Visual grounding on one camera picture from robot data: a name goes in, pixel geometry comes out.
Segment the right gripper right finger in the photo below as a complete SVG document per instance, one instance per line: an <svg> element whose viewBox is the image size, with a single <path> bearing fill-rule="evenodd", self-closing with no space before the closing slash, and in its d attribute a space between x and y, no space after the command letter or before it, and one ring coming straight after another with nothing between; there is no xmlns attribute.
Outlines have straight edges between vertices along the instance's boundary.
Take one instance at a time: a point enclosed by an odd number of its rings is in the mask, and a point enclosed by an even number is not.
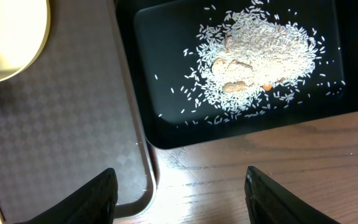
<svg viewBox="0 0 358 224"><path fill-rule="evenodd" d="M338 224L254 166L247 168L244 190L251 224Z"/></svg>

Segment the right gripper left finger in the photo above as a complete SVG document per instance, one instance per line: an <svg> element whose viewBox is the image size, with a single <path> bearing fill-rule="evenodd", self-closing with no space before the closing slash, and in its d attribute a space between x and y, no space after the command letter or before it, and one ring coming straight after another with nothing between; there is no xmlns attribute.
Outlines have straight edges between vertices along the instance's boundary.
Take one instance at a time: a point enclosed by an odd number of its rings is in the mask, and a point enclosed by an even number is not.
<svg viewBox="0 0 358 224"><path fill-rule="evenodd" d="M118 200L117 177L108 168L67 198L25 224L112 224Z"/></svg>

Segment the rice food scraps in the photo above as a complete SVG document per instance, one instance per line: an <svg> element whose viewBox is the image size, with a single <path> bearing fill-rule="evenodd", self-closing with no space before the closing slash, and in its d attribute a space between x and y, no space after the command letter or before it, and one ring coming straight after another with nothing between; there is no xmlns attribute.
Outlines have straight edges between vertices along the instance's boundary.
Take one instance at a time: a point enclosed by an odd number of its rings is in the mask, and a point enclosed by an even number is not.
<svg viewBox="0 0 358 224"><path fill-rule="evenodd" d="M173 1L139 21L159 125L233 123L347 90L332 1Z"/></svg>

